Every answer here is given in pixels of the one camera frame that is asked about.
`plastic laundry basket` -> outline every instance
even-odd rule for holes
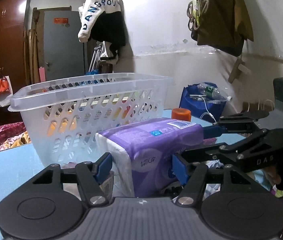
[[[81,76],[30,85],[11,97],[45,166],[96,161],[95,133],[160,117],[172,78],[137,73]]]

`red floral fabric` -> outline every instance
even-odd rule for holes
[[[26,131],[24,122],[10,123],[0,126],[0,145],[10,137],[14,137]]]

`pink paper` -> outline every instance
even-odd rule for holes
[[[45,68],[44,67],[39,68],[39,78],[40,78],[40,82],[46,81]]]

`toilet paper package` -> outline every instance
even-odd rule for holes
[[[119,195],[147,197],[176,181],[172,154],[203,143],[201,125],[156,118],[96,133],[100,154],[110,152]]]

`white earphone cable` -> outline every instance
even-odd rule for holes
[[[265,103],[266,103],[267,101],[271,102],[271,111],[273,111],[273,110],[275,109],[275,103],[274,103],[272,100],[270,100],[270,99],[266,99],[266,100],[264,101],[264,109],[263,109],[263,110],[265,110]]]
[[[199,97],[201,97],[201,98],[203,99],[203,101],[204,101],[204,103],[205,103],[206,110],[207,110],[206,113],[203,113],[203,114],[201,115],[200,119],[202,119],[206,114],[208,114],[215,122],[217,122],[216,119],[215,119],[215,117],[208,111],[205,98],[204,98],[203,96],[199,96]]]

